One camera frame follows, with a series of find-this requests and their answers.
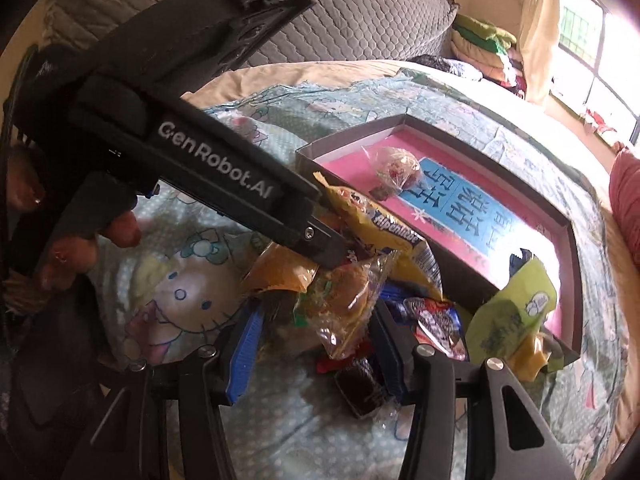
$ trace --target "screw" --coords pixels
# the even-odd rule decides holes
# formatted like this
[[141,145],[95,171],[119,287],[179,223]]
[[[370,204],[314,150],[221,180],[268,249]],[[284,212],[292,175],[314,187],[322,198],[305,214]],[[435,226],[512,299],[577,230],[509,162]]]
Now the screw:
[[217,353],[218,350],[216,350],[216,347],[213,345],[204,345],[198,348],[198,357],[202,359],[211,359],[215,357]]
[[418,345],[415,348],[415,351],[420,357],[431,357],[436,353],[436,349],[433,346],[427,344]]
[[494,370],[495,372],[502,370],[504,368],[504,363],[500,361],[497,357],[491,357],[486,360],[486,365]]
[[132,363],[129,363],[129,370],[132,372],[141,372],[146,368],[146,360],[145,359],[137,359]]

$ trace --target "beige bed sheet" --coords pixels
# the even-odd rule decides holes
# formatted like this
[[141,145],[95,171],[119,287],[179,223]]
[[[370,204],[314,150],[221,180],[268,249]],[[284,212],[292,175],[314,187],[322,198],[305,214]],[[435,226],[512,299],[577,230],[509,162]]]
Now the beige bed sheet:
[[609,261],[616,282],[620,307],[628,325],[628,367],[620,400],[616,425],[609,441],[607,451],[591,480],[600,480],[606,468],[630,438],[640,422],[640,274],[633,264],[631,255],[616,225],[609,205],[607,190],[609,176],[587,150],[587,148],[564,126],[546,116],[541,109],[534,107],[488,81],[474,82],[457,76],[438,72],[421,65],[404,61],[329,61],[305,63],[281,63],[244,68],[226,72],[196,93],[183,97],[199,108],[206,108],[236,99],[248,97],[275,84],[295,86],[302,82],[313,82],[328,87],[345,87],[363,79],[393,76],[401,68],[411,68],[436,76],[440,81],[450,84],[475,101],[491,107],[514,123],[518,118],[526,117],[529,124],[536,120],[540,128],[536,132],[528,131],[562,160],[581,170],[596,188],[600,196],[600,205],[604,217]]

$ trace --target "curtain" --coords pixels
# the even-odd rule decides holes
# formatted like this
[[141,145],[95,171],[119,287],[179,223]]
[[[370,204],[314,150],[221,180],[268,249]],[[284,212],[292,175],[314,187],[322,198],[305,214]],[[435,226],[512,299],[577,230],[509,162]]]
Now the curtain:
[[526,100],[542,105],[551,88],[551,65],[560,38],[561,0],[524,0],[518,49],[527,80]]

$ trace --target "pile of clothes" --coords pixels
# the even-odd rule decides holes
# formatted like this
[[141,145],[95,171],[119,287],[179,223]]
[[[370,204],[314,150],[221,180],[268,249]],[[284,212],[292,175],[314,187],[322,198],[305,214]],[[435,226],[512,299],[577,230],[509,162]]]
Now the pile of clothes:
[[510,32],[459,14],[453,22],[451,49],[460,61],[477,68],[485,78],[524,97],[527,83],[522,56]]

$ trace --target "red cloth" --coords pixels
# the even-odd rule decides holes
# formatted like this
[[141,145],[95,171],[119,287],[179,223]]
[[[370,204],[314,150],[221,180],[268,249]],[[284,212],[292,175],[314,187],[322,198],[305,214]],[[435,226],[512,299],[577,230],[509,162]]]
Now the red cloth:
[[613,218],[640,268],[640,160],[629,150],[616,156],[609,179]]

